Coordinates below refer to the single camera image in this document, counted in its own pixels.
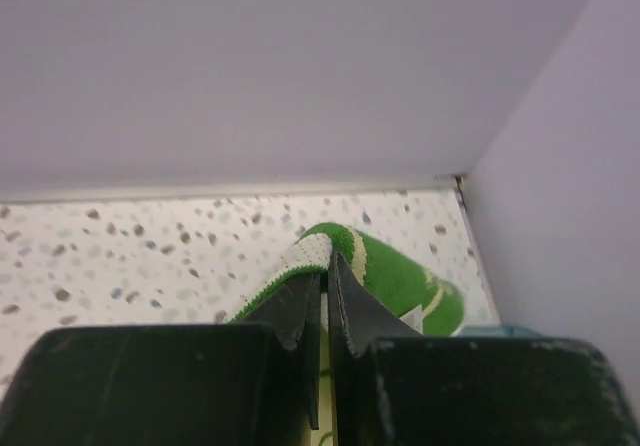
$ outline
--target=terrazzo surface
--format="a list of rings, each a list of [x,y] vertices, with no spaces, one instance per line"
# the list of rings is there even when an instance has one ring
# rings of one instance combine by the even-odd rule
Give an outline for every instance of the terrazzo surface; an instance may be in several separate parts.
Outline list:
[[[228,320],[324,221],[452,281],[467,324],[496,322],[452,190],[0,205],[0,397],[50,329]]]

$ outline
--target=cloth tag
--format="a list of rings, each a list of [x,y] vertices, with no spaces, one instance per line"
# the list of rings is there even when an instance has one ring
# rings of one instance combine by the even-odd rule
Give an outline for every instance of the cloth tag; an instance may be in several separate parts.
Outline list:
[[[418,304],[415,308],[409,311],[407,314],[400,317],[400,321],[409,326],[411,329],[415,329],[420,334],[422,333],[422,305]]]

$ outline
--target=green towel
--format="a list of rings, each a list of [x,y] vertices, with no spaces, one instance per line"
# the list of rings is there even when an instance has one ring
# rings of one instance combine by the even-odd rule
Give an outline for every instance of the green towel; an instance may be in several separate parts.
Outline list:
[[[458,289],[391,246],[353,228],[321,223],[309,229],[281,258],[259,293],[236,315],[240,320],[280,285],[299,273],[325,272],[332,251],[342,253],[358,281],[396,317],[423,334],[449,336],[462,326]]]

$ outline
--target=brown speckle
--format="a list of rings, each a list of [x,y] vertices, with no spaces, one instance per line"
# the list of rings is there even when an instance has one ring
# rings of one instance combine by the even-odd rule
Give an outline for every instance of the brown speckle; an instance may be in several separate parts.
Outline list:
[[[8,243],[11,243],[14,239],[19,238],[22,235],[22,233],[20,231],[14,231],[12,233],[9,233],[5,236],[5,239],[7,240]]]
[[[64,254],[66,250],[67,248],[65,248],[64,244],[59,244],[58,246],[53,248],[53,251],[51,251],[51,256],[53,256],[54,258],[57,258],[58,256],[61,256],[62,254]]]
[[[71,293],[64,288],[58,288],[53,293],[58,301],[62,301],[63,303],[69,301],[71,298]]]
[[[70,316],[61,317],[58,320],[58,322],[63,326],[69,326],[70,324],[75,323],[77,320],[78,320],[78,317],[75,314],[73,314],[73,315],[70,315]]]
[[[220,310],[214,316],[213,322],[216,323],[216,324],[224,323],[225,319],[227,319],[227,312]]]
[[[17,304],[10,304],[2,309],[2,314],[16,314],[20,311],[20,306]]]
[[[133,301],[140,296],[140,293],[138,291],[134,291],[133,293],[129,293],[125,296],[124,300],[131,304],[133,303]]]

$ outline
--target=white wall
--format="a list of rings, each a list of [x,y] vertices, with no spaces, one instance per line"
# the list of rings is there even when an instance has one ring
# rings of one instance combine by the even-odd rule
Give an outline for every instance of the white wall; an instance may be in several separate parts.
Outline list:
[[[467,198],[503,318],[594,342],[640,413],[639,11],[590,0]]]
[[[585,1],[0,0],[0,197],[466,171]]]

